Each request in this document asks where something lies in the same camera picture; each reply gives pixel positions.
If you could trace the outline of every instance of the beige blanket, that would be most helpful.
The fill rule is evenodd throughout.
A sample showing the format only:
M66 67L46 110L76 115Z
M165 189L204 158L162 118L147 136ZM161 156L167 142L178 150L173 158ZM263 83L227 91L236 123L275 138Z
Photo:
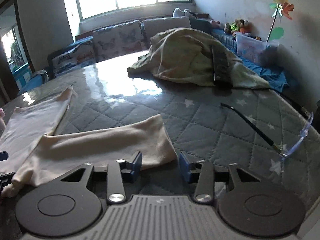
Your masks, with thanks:
M76 94L67 88L61 94L29 107L16 107L0 137L0 151L9 158L0 162L0 173L16 172L42 135L52 135Z
M106 166L109 160L131 160L135 151L142 152L142 169L177 158L161 115L116 128L57 136L44 134L1 196L13 197L25 184L37 187L86 162L99 167Z
M270 87L216 38L189 28L176 28L153 36L149 53L127 69L128 76L151 72L156 78L172 82L213 86L211 46L225 49L234 87Z

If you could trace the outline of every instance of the cream cloth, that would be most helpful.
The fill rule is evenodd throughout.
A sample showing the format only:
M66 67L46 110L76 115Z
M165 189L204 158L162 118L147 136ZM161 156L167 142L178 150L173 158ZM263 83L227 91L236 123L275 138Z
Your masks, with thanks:
M161 115L116 128L57 136L45 134L1 196L15 196L24 184L37 187L86 162L106 166L109 160L130 160L137 150L142 152L142 169L177 158Z
M39 104L15 108L0 137L0 151L9 158L0 162L0 173L15 172L36 147L44 134L52 135L68 109L75 92L67 88L60 95Z

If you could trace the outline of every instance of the stuffed animal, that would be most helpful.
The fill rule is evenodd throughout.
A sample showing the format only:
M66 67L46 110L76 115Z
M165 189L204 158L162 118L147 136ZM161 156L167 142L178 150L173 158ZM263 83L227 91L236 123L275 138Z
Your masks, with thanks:
M226 23L224 28L224 33L232 34L234 37L236 32L241 32L242 34L251 32L251 25L248 20L236 19L233 24Z
M219 21L211 20L210 24L211 24L213 29L219 29L220 28L220 22Z
M180 8L175 8L172 14L172 17L182 17L182 16L187 16L189 18L196 18L195 14L191 12L189 9L185 9L184 11L181 11Z

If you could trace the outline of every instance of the gray quilted mattress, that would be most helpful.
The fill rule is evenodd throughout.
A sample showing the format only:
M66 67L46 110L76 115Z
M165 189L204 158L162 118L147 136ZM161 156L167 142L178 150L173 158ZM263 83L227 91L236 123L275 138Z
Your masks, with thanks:
M123 57L130 56L128 62L133 63L140 55ZM276 93L223 91L151 77L129 79L126 68L130 63L106 62L68 73L24 94L6 106L6 118L14 106L42 101L71 85L78 96L56 134L117 127L161 114L177 153L185 151L221 167L239 163L282 184L301 198L307 211L312 210L320 195L319 134L312 128L300 148L282 161L236 113L220 107L220 102L235 107L274 142L291 147L305 121ZM126 185L127 195L191 194L193 189L194 185L182 182L176 162L143 171L135 184Z

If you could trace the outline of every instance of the door frame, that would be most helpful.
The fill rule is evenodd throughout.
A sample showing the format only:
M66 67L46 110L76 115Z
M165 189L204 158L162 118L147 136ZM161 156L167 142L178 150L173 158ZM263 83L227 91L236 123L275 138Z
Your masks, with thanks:
M20 35L20 38L21 38L21 43L22 43L22 46L23 46L23 50L24 50L24 53L26 54L30 69L31 69L32 73L34 73L35 72L35 68L34 68L34 66L32 64L32 61L31 61L31 58L30 58L30 55L29 55L29 52L28 52L28 49L27 49L27 44L26 44L26 41L24 39L22 28L21 28L21 22L20 22L20 17L19 17L19 10L18 10L18 0L4 0L2 3L0 3L0 14L2 14L5 10L7 10L13 4L14 4L14 11L15 11L15 14L16 14L17 26L18 26L19 35Z

